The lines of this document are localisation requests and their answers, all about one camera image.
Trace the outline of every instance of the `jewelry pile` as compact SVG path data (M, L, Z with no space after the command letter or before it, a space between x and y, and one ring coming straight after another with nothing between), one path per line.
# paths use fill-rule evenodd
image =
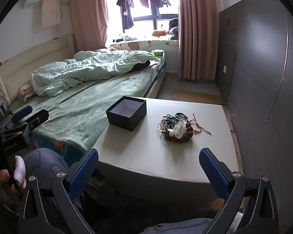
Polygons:
M164 138L168 141L183 143L190 140L194 133L200 133L204 130L211 135L211 132L202 128L193 114L194 119L188 120L184 113L176 113L174 116L166 114L158 124L157 128L162 132ZM194 121L199 130L193 129L190 122Z

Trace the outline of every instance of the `person's knee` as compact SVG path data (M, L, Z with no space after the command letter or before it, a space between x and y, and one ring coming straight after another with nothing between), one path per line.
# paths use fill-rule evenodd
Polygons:
M52 178L59 171L67 171L64 159L55 151L39 148L24 157L27 176L35 175L39 178Z

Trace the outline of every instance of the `green bedsheet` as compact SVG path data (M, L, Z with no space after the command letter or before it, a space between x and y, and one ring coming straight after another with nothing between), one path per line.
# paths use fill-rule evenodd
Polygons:
M16 112L26 105L33 113L46 109L49 119L35 132L86 151L92 147L108 125L105 111L122 96L143 97L164 63L149 66L107 80L84 82L57 97L36 96L27 104L14 101L10 107Z

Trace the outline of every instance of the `towel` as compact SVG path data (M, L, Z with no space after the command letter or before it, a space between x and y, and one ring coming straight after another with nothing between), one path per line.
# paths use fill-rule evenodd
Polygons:
M60 0L42 0L41 23L43 28L55 25L60 28Z

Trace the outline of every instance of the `floor mat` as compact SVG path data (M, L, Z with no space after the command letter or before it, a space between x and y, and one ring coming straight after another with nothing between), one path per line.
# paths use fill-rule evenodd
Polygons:
M172 90L170 99L185 102L224 105L224 101L222 100L222 97L220 95L191 91Z

